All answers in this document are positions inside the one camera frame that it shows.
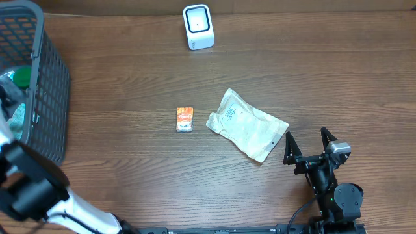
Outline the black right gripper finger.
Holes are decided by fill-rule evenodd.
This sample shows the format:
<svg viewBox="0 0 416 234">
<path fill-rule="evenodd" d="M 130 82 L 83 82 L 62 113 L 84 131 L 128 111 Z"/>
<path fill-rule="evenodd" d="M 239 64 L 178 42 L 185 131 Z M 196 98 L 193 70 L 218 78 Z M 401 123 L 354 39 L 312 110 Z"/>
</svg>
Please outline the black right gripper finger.
<svg viewBox="0 0 416 234">
<path fill-rule="evenodd" d="M 283 163 L 285 165 L 296 164 L 298 159 L 303 157 L 300 148 L 298 147 L 293 135 L 290 131 L 286 132 L 285 141 L 285 153 L 283 157 Z"/>
<path fill-rule="evenodd" d="M 324 151 L 326 153 L 333 153 L 335 151 L 336 143 L 338 143 L 338 139 L 335 138 L 326 127 L 322 127 L 320 132 Z"/>
</svg>

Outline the teal snack packet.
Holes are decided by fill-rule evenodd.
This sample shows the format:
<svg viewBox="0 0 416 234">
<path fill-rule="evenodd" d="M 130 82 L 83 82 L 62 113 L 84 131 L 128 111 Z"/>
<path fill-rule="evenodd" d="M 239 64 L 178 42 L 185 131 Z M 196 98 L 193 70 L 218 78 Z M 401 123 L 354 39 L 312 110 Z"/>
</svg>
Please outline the teal snack packet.
<svg viewBox="0 0 416 234">
<path fill-rule="evenodd" d="M 6 134 L 7 138 L 21 140 L 23 136 L 23 127 L 25 121 L 25 110 L 26 105 L 24 103 L 20 104 L 19 107 L 14 111 L 11 119 L 6 121 L 10 129 L 10 131 Z"/>
</svg>

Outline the white pouch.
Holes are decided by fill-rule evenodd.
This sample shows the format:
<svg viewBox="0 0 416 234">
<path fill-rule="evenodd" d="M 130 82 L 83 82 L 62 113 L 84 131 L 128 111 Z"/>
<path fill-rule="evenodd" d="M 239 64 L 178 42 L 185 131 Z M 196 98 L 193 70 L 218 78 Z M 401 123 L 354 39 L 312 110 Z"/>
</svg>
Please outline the white pouch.
<svg viewBox="0 0 416 234">
<path fill-rule="evenodd" d="M 251 106 L 229 88 L 206 126 L 232 141 L 249 158 L 263 163 L 289 124 Z"/>
</svg>

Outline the orange snack packet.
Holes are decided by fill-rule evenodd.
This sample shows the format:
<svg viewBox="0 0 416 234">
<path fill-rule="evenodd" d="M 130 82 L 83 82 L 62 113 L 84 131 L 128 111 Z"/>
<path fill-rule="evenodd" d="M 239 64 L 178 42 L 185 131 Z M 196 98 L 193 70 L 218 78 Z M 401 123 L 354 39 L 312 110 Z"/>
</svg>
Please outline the orange snack packet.
<svg viewBox="0 0 416 234">
<path fill-rule="evenodd" d="M 194 109 L 192 107 L 178 107 L 176 109 L 176 131 L 187 133 L 193 131 Z"/>
</svg>

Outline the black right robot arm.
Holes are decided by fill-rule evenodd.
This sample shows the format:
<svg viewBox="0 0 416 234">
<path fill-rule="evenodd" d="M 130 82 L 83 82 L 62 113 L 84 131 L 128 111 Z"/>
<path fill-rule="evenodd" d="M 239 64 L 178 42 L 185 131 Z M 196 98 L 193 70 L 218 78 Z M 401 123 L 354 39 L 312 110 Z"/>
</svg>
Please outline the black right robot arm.
<svg viewBox="0 0 416 234">
<path fill-rule="evenodd" d="M 308 157 L 302 155 L 291 132 L 286 133 L 283 163 L 294 165 L 294 174 L 305 175 L 314 197 L 295 211 L 288 224 L 276 228 L 286 234 L 365 233 L 365 226 L 356 222 L 361 217 L 363 189 L 355 183 L 339 184 L 334 173 L 350 157 L 350 144 L 338 140 L 325 127 L 320 132 L 323 151 Z M 311 217 L 306 224 L 295 225 L 298 214 L 315 202 L 320 215 Z"/>
</svg>

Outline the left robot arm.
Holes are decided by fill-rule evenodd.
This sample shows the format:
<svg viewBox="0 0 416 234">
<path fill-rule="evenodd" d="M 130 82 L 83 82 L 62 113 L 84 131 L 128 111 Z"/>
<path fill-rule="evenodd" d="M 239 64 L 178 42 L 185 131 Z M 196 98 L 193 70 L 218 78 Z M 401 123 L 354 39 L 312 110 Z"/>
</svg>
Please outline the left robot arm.
<svg viewBox="0 0 416 234">
<path fill-rule="evenodd" d="M 64 172 L 15 139 L 1 118 L 1 182 L 16 172 L 22 177 L 1 188 L 1 210 L 14 220 L 44 220 L 76 233 L 137 233 L 125 220 L 76 195 Z"/>
</svg>

